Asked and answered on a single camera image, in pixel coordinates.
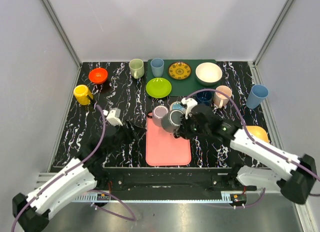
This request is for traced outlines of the pink mug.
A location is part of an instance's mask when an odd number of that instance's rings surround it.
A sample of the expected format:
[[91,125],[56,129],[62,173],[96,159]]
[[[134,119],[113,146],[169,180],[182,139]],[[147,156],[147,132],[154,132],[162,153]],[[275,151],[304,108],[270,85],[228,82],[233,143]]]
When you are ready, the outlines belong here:
[[[225,86],[225,85],[220,85],[216,88],[217,91],[219,92],[222,92],[224,94],[226,94],[228,97],[232,97],[232,89]],[[219,92],[215,92],[214,93],[214,96],[213,96],[213,103],[214,105],[216,105],[219,109],[221,109],[222,107],[224,107],[228,102],[229,102],[229,99],[219,93]]]

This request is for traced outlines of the light green mug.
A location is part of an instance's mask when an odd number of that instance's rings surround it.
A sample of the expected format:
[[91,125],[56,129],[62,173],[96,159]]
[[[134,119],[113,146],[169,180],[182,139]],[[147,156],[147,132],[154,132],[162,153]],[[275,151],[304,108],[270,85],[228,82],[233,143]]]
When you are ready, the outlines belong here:
[[144,62],[138,58],[132,59],[129,62],[129,69],[130,69],[131,75],[135,79],[139,79],[139,78],[143,77],[145,74]]

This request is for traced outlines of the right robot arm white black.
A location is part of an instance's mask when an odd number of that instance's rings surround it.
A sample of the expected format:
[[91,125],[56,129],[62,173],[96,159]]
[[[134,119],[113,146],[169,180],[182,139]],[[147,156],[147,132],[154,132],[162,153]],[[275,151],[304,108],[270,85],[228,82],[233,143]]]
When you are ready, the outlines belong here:
[[180,126],[173,133],[176,138],[204,137],[261,162],[268,170],[240,166],[227,177],[228,187],[239,190],[254,186],[279,191],[289,201],[303,205],[317,179],[315,159],[304,154],[290,154],[249,133],[245,126],[215,115],[206,105],[193,107],[181,116]]

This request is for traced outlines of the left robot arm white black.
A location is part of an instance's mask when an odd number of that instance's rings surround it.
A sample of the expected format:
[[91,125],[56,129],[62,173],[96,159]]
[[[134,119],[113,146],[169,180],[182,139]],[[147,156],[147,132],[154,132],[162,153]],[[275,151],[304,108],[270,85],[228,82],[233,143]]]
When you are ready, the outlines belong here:
[[109,173],[102,161],[124,145],[138,142],[146,129],[127,120],[124,125],[102,126],[97,144],[83,147],[69,163],[50,180],[24,195],[12,199],[15,218],[12,230],[20,225],[25,232],[41,232],[55,214],[80,195],[109,187]]

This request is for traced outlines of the navy blue mug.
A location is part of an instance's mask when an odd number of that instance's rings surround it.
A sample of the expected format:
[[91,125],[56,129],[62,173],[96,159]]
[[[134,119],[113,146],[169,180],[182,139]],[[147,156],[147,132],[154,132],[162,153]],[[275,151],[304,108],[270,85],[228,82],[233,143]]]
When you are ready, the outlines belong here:
[[213,92],[211,91],[201,91],[195,95],[195,100],[198,104],[205,104],[206,106],[211,106],[213,101]]

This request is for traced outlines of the grey mug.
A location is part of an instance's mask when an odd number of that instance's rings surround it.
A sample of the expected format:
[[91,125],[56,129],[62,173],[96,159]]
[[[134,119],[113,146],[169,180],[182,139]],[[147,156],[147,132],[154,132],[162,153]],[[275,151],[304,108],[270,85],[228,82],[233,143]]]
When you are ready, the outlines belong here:
[[173,109],[170,110],[162,119],[161,119],[161,127],[168,133],[173,133],[177,130],[182,121],[182,117],[184,113],[181,110]]

